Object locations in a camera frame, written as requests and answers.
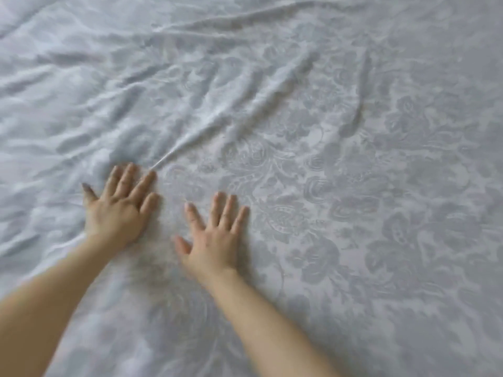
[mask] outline bare skin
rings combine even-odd
[[[133,164],[114,168],[100,197],[83,185],[86,239],[0,302],[2,375],[45,373],[92,281],[144,230],[159,196],[148,192],[155,173],[149,172],[134,186],[136,172]],[[182,265],[214,297],[262,377],[338,376],[307,337],[237,273],[237,244],[248,208],[241,208],[234,218],[236,197],[230,196],[221,211],[220,196],[215,196],[207,225],[194,205],[185,207],[194,244],[179,236],[173,239]]]

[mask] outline finger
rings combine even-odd
[[[160,196],[157,193],[149,193],[140,207],[140,214],[148,219],[159,206]]]
[[[105,189],[103,190],[103,196],[111,197],[114,195],[115,190],[117,189],[117,184],[122,176],[122,167],[116,165],[113,167],[110,172],[110,176],[108,176],[107,183],[105,184]]]
[[[237,217],[232,224],[232,228],[230,229],[230,232],[232,234],[239,235],[243,229],[244,222],[246,221],[248,214],[249,214],[250,208],[247,206],[241,207],[239,209],[239,213],[237,214]]]
[[[84,182],[82,183],[82,190],[84,192],[84,206],[87,208],[91,202],[97,200],[97,196],[91,186]]]
[[[208,227],[216,228],[218,222],[220,221],[220,199],[222,197],[221,192],[215,193],[213,196],[213,201],[211,202],[210,209],[210,219],[208,221]]]
[[[204,230],[204,222],[197,208],[192,202],[185,203],[185,217],[189,224],[192,236],[195,236],[198,231]]]
[[[134,187],[133,191],[129,195],[129,200],[137,207],[142,205],[145,196],[147,195],[148,188],[155,180],[155,172],[153,170],[149,171],[144,177],[141,178],[140,182]]]
[[[219,228],[230,230],[232,225],[232,209],[234,209],[234,204],[236,203],[236,196],[230,195],[227,197],[225,202],[225,207],[223,208],[222,217],[220,218]]]
[[[133,180],[136,170],[137,167],[135,164],[128,164],[128,166],[124,170],[124,173],[122,174],[119,183],[117,184],[117,189],[115,190],[114,197],[126,198],[127,196],[129,196],[129,192],[133,187]]]
[[[185,239],[179,235],[173,237],[174,249],[176,250],[180,260],[185,261],[187,256],[190,254],[192,247]]]

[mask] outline bedspread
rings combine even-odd
[[[242,269],[348,375],[503,370],[502,0],[0,0],[0,292],[134,161],[159,214],[47,376],[252,376],[181,272],[183,202],[251,206]]]

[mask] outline forearm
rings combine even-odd
[[[329,361],[293,323],[237,273],[210,290],[262,377],[336,377]]]
[[[6,375],[44,374],[72,313],[114,246],[87,240],[0,302],[0,364]]]

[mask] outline hand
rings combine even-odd
[[[243,222],[249,212],[248,207],[241,207],[233,220],[236,196],[229,196],[220,215],[219,202],[222,196],[218,192],[213,197],[206,227],[196,207],[192,203],[186,203],[185,216],[194,244],[191,246],[180,236],[173,239],[182,265],[206,289],[211,289],[213,281],[227,271],[236,271],[237,245]]]
[[[155,172],[148,172],[133,188],[138,168],[129,164],[125,170],[115,166],[100,198],[91,187],[84,189],[85,233],[88,238],[112,241],[120,249],[142,233],[159,202],[159,195],[148,193]]]

